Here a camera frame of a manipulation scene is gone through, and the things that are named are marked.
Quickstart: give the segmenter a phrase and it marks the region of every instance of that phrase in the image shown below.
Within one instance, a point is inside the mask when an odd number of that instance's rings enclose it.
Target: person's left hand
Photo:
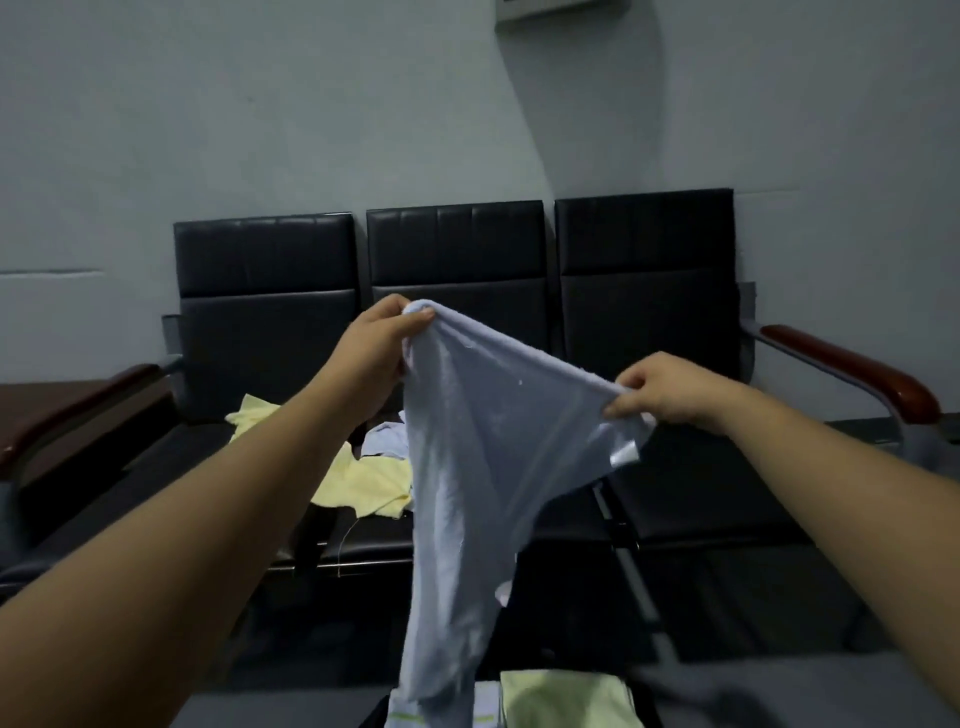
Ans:
[[[404,316],[408,303],[394,293],[357,316],[314,380],[335,388],[352,426],[383,406],[403,375],[403,339],[419,334],[436,316],[432,308]]]

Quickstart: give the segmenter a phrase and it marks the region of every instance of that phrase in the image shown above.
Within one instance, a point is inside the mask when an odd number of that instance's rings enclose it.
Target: folded yellow cloth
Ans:
[[[527,669],[500,673],[510,728],[643,728],[634,700],[612,675]]]
[[[278,409],[278,404],[245,395],[240,410],[226,417],[227,422],[236,427],[230,441]],[[324,508],[349,506],[356,511],[358,519],[371,513],[398,519],[411,501],[412,483],[409,460],[379,456],[356,460],[349,443],[344,443],[310,500]]]

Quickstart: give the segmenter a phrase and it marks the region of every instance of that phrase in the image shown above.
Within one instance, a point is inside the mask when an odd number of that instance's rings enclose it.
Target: armrest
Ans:
[[[0,449],[0,481],[15,482],[30,458],[64,434],[89,422],[127,397],[160,381],[170,365],[138,364],[108,379],[83,397],[18,429]]]
[[[905,425],[936,425],[940,420],[937,398],[909,374],[789,326],[762,327],[750,319],[740,325],[757,341],[869,392]]]

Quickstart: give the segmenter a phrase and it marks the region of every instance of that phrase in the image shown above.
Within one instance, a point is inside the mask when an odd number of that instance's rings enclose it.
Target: white wall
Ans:
[[[758,314],[960,409],[960,5],[0,5],[0,380],[162,352],[176,220],[732,186]],[[869,398],[764,352],[826,418]]]

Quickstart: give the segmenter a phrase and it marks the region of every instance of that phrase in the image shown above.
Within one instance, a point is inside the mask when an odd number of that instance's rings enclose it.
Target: chair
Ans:
[[[574,364],[613,378],[665,351],[740,378],[743,336],[878,397],[902,454],[929,464],[940,409],[913,377],[795,329],[740,319],[729,189],[558,200],[564,342]],[[661,425],[641,462],[604,494],[641,548],[791,542],[805,534],[727,438]]]
[[[373,300],[391,293],[431,299],[562,354],[556,279],[550,275],[555,260],[546,244],[542,202],[369,210],[367,230]],[[352,510],[341,509],[319,566],[339,571],[410,563],[413,518],[358,521]],[[609,538],[590,488],[551,503],[534,535],[595,543]]]
[[[115,377],[23,433],[3,455],[7,558],[0,564],[0,595],[15,593],[222,447],[232,434],[223,418],[244,394],[289,399],[323,366],[359,311],[348,213],[177,223],[174,237],[180,355],[165,368],[145,365]],[[18,507],[17,478],[33,454],[173,373],[183,379],[174,387],[176,398],[168,393],[150,408],[154,441],[141,437],[136,448],[127,448],[126,468],[114,482],[49,536],[31,543]],[[276,567],[292,568],[289,549]]]

